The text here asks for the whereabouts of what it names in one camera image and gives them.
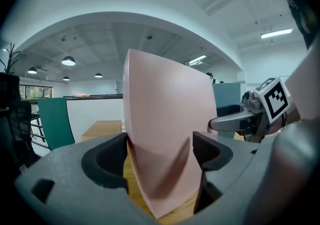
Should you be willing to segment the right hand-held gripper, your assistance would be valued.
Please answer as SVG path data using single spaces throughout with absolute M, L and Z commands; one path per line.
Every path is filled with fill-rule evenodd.
M 290 101 L 279 77 L 268 78 L 245 92 L 242 103 L 248 109 L 241 111 L 239 104 L 217 107 L 217 117 L 209 121 L 209 128 L 215 131 L 245 130 L 242 133 L 245 141 L 259 143 L 271 133 L 278 119 L 281 127 L 286 123 Z

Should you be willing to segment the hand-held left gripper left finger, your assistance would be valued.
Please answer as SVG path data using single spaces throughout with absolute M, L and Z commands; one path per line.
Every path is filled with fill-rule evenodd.
M 153 225 L 129 196 L 126 133 L 57 148 L 25 170 L 15 188 L 49 225 Z

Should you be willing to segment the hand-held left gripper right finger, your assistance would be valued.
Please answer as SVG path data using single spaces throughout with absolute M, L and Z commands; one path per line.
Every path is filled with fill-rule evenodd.
M 273 139 L 260 143 L 193 132 L 193 153 L 202 175 L 193 217 L 186 225 L 244 225 L 249 204 L 261 184 Z

